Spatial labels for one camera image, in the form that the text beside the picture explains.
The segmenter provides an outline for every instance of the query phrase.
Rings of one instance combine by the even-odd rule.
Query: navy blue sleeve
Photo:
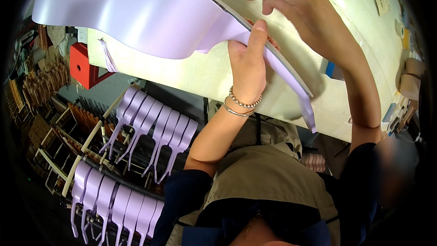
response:
[[[190,169],[172,174],[164,186],[164,208],[158,219],[151,246],[163,246],[173,231],[173,221],[199,210],[211,187],[211,177],[202,170]]]
[[[376,212],[378,157],[375,144],[357,146],[349,155],[339,182],[339,203],[342,245],[360,245]]]

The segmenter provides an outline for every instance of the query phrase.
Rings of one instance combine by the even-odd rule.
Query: red box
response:
[[[70,74],[87,90],[114,73],[107,72],[99,77],[99,67],[90,65],[88,61],[87,45],[77,42],[70,47]]]

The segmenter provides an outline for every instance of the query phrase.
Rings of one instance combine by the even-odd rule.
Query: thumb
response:
[[[267,42],[267,23],[260,19],[255,22],[247,44],[247,55],[254,60],[263,59],[264,46]]]

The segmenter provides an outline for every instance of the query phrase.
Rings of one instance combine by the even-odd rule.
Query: beaded bracelet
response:
[[[254,102],[254,103],[252,103],[252,104],[245,104],[245,103],[242,103],[242,102],[240,102],[240,101],[238,101],[237,100],[237,98],[234,96],[234,93],[232,92],[232,88],[233,88],[234,86],[231,86],[231,88],[229,89],[229,97],[231,97],[231,99],[236,103],[236,104],[238,104],[239,106],[241,106],[241,107],[247,107],[247,108],[252,108],[252,107],[255,107],[257,104],[259,104],[260,102],[261,102],[261,99],[262,99],[262,95],[260,95],[259,96],[259,99],[256,101],[256,102]]]

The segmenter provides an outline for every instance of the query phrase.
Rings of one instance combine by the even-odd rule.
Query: bracelet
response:
[[[250,115],[252,115],[252,114],[255,112],[255,107],[254,107],[254,109],[252,109],[251,112],[248,112],[248,113],[246,113],[246,114],[241,114],[241,113],[235,112],[235,111],[233,111],[232,109],[228,108],[228,106],[226,105],[226,98],[225,98],[225,100],[223,101],[223,106],[225,107],[225,109],[226,109],[228,112],[230,112],[230,113],[232,113],[232,114],[235,114],[235,115],[237,115],[237,116],[241,116],[241,117],[249,117]]]
[[[242,102],[238,101],[237,98],[234,96],[234,93],[232,92],[232,88],[233,87],[234,86],[231,86],[231,88],[229,89],[229,97],[231,97],[232,101],[234,101],[240,107],[252,108],[252,107],[255,107],[257,104],[259,104],[261,102],[261,99],[263,97],[262,95],[260,95],[259,99],[256,102],[252,103],[252,104],[245,104],[245,103],[242,103]]]

